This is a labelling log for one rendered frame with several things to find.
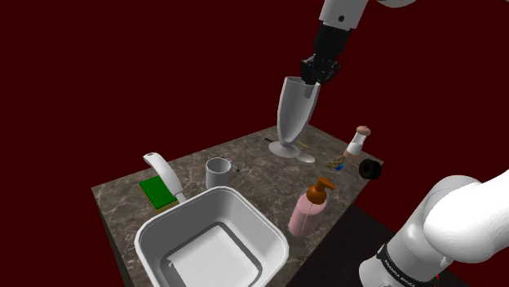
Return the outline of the white sink basin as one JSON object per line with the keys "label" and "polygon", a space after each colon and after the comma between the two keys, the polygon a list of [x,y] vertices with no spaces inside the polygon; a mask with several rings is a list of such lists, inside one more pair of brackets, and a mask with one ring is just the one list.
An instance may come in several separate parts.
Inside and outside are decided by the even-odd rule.
{"label": "white sink basin", "polygon": [[145,222],[135,251],[153,287],[266,287],[289,257],[283,233],[225,186]]}

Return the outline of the pink soap dispenser orange pump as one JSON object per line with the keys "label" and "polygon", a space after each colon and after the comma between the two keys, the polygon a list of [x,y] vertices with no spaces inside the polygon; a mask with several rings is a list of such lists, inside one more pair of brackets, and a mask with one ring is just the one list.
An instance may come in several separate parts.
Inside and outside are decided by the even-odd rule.
{"label": "pink soap dispenser orange pump", "polygon": [[314,233],[328,204],[327,189],[334,190],[335,186],[328,179],[319,177],[299,197],[288,226],[293,236],[305,237]]}

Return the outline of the salt shaker with wooden cap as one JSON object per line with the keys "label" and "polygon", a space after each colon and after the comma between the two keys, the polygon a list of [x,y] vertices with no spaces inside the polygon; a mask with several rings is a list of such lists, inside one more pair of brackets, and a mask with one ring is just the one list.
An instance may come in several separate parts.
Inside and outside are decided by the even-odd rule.
{"label": "salt shaker with wooden cap", "polygon": [[347,158],[358,157],[361,153],[362,147],[366,138],[371,134],[371,130],[367,126],[358,126],[356,133],[348,144],[347,148],[343,152],[343,155]]}

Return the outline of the grey mug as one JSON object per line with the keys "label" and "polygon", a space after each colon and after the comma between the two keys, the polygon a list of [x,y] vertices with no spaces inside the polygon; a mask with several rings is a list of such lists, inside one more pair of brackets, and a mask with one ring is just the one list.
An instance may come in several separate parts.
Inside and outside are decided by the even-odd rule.
{"label": "grey mug", "polygon": [[206,162],[206,188],[228,186],[232,164],[223,157],[214,157]]}

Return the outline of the black cylinder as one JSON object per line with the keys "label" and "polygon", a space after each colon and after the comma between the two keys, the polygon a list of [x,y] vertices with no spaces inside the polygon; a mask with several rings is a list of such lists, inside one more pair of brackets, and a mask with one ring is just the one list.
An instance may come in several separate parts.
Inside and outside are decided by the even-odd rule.
{"label": "black cylinder", "polygon": [[363,179],[378,179],[382,173],[382,165],[378,161],[365,159],[360,163],[358,172]]}

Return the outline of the white faucet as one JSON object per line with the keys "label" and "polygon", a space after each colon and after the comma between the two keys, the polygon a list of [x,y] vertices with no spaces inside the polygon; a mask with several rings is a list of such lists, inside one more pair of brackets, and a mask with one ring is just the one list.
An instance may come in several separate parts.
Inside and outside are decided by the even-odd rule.
{"label": "white faucet", "polygon": [[168,162],[157,152],[150,152],[143,156],[144,161],[149,164],[160,176],[162,182],[179,203],[186,201],[184,189],[178,176],[170,167]]}

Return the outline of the green sponge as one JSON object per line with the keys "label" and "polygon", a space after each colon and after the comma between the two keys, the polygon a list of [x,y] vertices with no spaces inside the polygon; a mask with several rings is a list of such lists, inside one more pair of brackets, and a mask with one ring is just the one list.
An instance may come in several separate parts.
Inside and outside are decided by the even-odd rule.
{"label": "green sponge", "polygon": [[139,187],[158,213],[179,204],[159,175],[139,182]]}

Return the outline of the tall white vase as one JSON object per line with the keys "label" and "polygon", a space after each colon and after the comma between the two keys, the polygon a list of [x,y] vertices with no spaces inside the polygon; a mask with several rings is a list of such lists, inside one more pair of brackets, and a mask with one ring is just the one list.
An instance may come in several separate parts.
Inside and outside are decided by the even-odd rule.
{"label": "tall white vase", "polygon": [[319,82],[307,84],[301,77],[284,79],[277,110],[278,140],[268,146],[273,154],[284,158],[299,156],[295,142],[312,117],[320,88]]}

